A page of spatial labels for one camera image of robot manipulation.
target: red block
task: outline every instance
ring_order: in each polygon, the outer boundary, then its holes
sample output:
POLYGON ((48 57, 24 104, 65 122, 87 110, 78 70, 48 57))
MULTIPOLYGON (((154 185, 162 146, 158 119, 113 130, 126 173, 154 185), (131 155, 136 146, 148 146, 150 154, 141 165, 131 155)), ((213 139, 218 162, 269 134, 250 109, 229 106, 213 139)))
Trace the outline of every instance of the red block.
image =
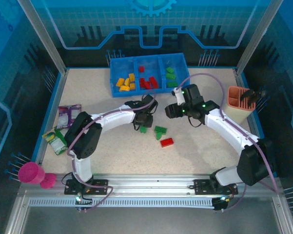
POLYGON ((158 83, 157 83, 157 81, 156 81, 156 79, 154 77, 150 77, 150 82, 152 84, 153 89, 158 89, 159 88, 158 83))
POLYGON ((140 66, 140 67, 138 67, 138 70, 142 73, 142 72, 144 72, 144 67, 140 66))
POLYGON ((145 89, 145 79, 144 78, 140 78, 140 88, 145 89))
POLYGON ((168 138, 168 139, 165 139, 165 140, 161 140, 160 143, 161 143, 161 147, 164 148, 164 147, 166 147, 168 145, 173 145, 174 140, 172 140, 172 138, 168 138))
POLYGON ((151 89, 151 83, 149 81, 144 82, 145 84, 145 89, 151 89))

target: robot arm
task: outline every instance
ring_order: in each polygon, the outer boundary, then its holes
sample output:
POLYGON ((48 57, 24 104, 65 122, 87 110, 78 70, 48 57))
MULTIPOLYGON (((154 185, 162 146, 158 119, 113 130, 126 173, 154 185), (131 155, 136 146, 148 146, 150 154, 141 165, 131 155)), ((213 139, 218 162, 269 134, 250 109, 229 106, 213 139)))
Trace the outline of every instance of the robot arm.
MULTIPOLYGON (((153 124, 153 113, 151 113, 151 111, 157 107, 157 101, 154 100, 147 108, 137 111, 135 111, 135 109, 147 105, 152 100, 153 97, 147 95, 142 101, 128 101, 121 107, 111 111, 113 112, 112 114, 97 120, 89 127, 88 132, 81 135, 70 153, 75 158, 76 173, 82 181, 87 182, 92 179, 90 158, 97 148, 101 133, 129 123, 133 123, 135 128, 136 126, 150 128, 153 124)), ((89 115, 86 112, 81 112, 65 135, 67 145, 70 146, 72 144, 77 135, 88 123, 104 114, 105 113, 89 115)))
POLYGON ((240 155, 237 166, 222 168, 210 175, 215 190, 217 187, 240 182, 252 186, 268 175, 266 166, 259 152, 249 140, 250 138, 262 149, 273 170, 273 149, 271 142, 267 139, 260 139, 258 136, 247 132, 226 114, 223 113, 222 117, 219 106, 213 101, 205 102, 195 84, 190 84, 180 89, 175 88, 173 95, 176 97, 177 103, 165 108, 167 117, 188 116, 198 119, 202 124, 218 132, 240 155), (238 126, 247 137, 225 121, 225 119, 238 126))

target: orange pen holder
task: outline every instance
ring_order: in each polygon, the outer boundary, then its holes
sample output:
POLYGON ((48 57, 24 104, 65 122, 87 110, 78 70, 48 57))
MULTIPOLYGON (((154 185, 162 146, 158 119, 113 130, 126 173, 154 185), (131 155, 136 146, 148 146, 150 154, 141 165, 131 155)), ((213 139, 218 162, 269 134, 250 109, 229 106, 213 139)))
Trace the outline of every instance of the orange pen holder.
POLYGON ((249 97, 240 101, 240 97, 249 89, 230 86, 227 94, 227 100, 223 106, 224 113, 234 122, 241 124, 255 110, 255 103, 248 107, 249 97))

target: speckled tabletop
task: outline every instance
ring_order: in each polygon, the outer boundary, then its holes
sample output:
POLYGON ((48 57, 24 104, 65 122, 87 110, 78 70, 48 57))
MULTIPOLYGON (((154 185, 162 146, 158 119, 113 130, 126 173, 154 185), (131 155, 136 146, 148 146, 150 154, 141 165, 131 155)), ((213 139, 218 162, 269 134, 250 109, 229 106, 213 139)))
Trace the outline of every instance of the speckled tabletop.
MULTIPOLYGON (((236 85, 232 69, 190 68, 190 74, 213 74, 223 82, 226 90, 236 85)), ((128 100, 141 96, 112 98, 109 69, 70 69, 60 100, 60 105, 82 104, 82 110, 98 114, 115 109, 128 100)), ((191 79, 198 85, 204 100, 220 104, 222 98, 218 83, 207 76, 191 79)), ((107 174, 208 174, 236 165, 239 155, 217 132, 202 125, 193 128, 187 118, 168 119, 164 108, 176 102, 170 94, 158 94, 158 109, 154 114, 152 129, 146 134, 133 129, 132 124, 122 125, 101 135, 98 147, 91 157, 93 173, 107 174), (156 140, 154 127, 166 127, 174 145, 162 148, 156 140)), ((245 120, 242 127, 249 131, 245 120)), ((46 172, 72 171, 71 159, 63 153, 57 156, 48 145, 42 163, 46 172)))

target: snack bag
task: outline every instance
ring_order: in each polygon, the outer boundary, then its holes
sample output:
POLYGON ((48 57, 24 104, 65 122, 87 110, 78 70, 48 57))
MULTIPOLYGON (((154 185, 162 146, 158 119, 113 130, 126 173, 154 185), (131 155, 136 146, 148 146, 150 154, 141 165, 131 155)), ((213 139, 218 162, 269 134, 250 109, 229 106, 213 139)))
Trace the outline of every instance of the snack bag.
POLYGON ((56 155, 60 155, 67 150, 67 143, 64 139, 67 131, 68 129, 53 128, 42 135, 42 137, 51 145, 56 155))
POLYGON ((57 129, 69 128, 81 112, 81 104, 72 106, 59 106, 59 120, 57 129))
POLYGON ((68 128, 70 119, 70 106, 59 106, 59 120, 57 128, 68 128))

